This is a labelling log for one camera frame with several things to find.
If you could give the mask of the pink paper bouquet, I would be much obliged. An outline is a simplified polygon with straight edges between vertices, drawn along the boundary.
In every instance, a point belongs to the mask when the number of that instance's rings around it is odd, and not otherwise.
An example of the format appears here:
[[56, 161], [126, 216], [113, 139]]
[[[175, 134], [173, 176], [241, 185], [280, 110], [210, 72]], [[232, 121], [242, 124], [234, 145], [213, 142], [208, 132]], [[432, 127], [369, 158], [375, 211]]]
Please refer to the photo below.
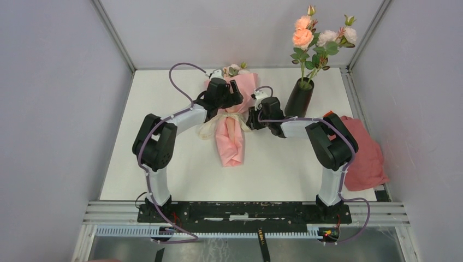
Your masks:
[[[257, 88], [258, 75], [247, 70], [246, 64], [231, 64], [222, 69], [225, 80], [235, 80], [244, 100], [241, 104], [232, 106], [222, 112], [238, 112], [243, 114], [245, 122], [248, 116], [248, 108], [253, 105], [251, 95]], [[244, 133], [238, 121], [227, 118], [218, 122], [216, 134], [212, 137], [216, 141], [217, 152], [223, 167], [239, 166], [244, 161], [245, 139]]]

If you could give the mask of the cream printed ribbon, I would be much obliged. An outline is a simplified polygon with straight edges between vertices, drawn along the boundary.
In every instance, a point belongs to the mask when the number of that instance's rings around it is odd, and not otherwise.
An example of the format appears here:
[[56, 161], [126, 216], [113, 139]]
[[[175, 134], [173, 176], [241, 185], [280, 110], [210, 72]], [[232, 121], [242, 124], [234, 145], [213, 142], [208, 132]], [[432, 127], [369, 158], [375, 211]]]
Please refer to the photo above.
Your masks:
[[246, 125], [243, 114], [238, 112], [222, 112], [214, 116], [206, 123], [203, 123], [196, 127], [198, 137], [202, 140], [211, 139], [216, 134], [218, 122], [221, 120], [226, 120], [227, 118], [232, 118], [238, 121], [239, 126], [243, 132], [251, 132], [251, 129]]

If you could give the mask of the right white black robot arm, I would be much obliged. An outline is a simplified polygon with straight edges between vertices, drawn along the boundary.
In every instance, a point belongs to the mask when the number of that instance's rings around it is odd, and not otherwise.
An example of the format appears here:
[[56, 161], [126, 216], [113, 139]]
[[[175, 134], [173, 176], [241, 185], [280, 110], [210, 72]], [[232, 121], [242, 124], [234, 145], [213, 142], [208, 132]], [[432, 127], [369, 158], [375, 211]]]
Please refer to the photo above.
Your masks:
[[322, 118], [286, 117], [276, 97], [253, 94], [247, 125], [251, 130], [264, 127], [280, 138], [308, 139], [322, 165], [322, 184], [316, 196], [315, 214], [323, 223], [331, 222], [342, 206], [343, 182], [359, 149], [353, 135], [337, 114]]

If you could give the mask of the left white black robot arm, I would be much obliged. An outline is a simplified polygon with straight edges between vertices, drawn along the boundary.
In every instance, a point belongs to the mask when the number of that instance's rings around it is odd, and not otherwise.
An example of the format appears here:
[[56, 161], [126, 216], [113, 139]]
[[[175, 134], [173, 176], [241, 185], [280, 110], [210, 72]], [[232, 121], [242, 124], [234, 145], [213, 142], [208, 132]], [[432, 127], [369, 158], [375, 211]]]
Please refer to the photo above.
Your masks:
[[210, 79], [207, 88], [189, 107], [164, 118], [154, 114], [144, 117], [132, 146], [139, 166], [147, 177], [148, 199], [154, 205], [151, 216], [158, 222], [171, 217], [171, 199], [167, 185], [167, 165], [174, 153], [177, 135], [195, 126], [210, 122], [220, 109], [239, 105], [244, 97], [235, 80]]

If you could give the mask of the black cylindrical vase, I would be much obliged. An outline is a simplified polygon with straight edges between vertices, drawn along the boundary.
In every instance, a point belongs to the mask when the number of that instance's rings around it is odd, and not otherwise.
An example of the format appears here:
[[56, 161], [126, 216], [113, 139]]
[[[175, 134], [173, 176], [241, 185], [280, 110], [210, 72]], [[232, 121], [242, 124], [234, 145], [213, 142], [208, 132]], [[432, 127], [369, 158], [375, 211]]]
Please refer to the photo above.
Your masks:
[[314, 83], [312, 80], [307, 77], [300, 78], [287, 100], [284, 114], [287, 117], [305, 117], [312, 98], [313, 89]]

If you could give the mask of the orange paper piece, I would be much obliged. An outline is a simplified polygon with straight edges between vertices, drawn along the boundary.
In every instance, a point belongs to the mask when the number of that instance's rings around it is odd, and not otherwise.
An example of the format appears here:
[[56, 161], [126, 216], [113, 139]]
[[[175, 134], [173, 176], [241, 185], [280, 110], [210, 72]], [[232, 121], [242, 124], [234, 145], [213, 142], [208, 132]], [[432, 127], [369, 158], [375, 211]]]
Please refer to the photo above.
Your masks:
[[323, 117], [324, 117], [324, 118], [325, 118], [325, 117], [328, 117], [328, 116], [331, 115], [331, 114], [334, 114], [334, 112], [329, 111], [329, 112], [327, 112]]

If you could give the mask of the peach white artificial roses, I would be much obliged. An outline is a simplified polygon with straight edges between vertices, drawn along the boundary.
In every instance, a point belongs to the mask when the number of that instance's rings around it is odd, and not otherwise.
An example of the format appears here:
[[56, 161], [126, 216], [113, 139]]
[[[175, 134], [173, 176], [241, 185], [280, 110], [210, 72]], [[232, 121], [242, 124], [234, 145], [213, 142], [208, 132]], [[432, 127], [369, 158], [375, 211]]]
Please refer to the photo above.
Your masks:
[[305, 15], [294, 22], [292, 34], [293, 53], [290, 55], [292, 63], [301, 70], [301, 79], [297, 86], [302, 90], [310, 90], [310, 81], [321, 71], [330, 69], [330, 56], [337, 55], [340, 49], [352, 49], [358, 40], [357, 31], [353, 24], [355, 16], [345, 15], [344, 25], [337, 31], [317, 31], [318, 20], [314, 17], [316, 7], [309, 5]]

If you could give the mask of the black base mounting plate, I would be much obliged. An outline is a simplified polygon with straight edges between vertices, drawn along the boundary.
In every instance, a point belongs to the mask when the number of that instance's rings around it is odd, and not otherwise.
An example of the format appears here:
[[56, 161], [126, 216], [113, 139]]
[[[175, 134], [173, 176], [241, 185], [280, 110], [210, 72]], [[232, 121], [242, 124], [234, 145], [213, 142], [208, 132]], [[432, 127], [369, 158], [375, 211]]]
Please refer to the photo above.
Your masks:
[[178, 227], [191, 233], [305, 233], [307, 225], [350, 224], [346, 204], [324, 213], [314, 202], [190, 202], [177, 201], [161, 207]]

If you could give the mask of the pink crumpled cloth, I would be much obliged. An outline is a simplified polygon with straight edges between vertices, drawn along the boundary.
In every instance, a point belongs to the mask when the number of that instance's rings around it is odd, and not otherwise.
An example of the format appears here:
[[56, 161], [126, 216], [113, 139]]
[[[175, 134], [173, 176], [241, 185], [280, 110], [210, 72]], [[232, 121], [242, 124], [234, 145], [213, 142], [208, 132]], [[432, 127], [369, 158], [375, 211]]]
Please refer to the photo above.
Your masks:
[[389, 182], [384, 171], [384, 157], [379, 144], [370, 136], [361, 120], [340, 117], [358, 144], [355, 160], [348, 168], [344, 185], [349, 191], [371, 189]]

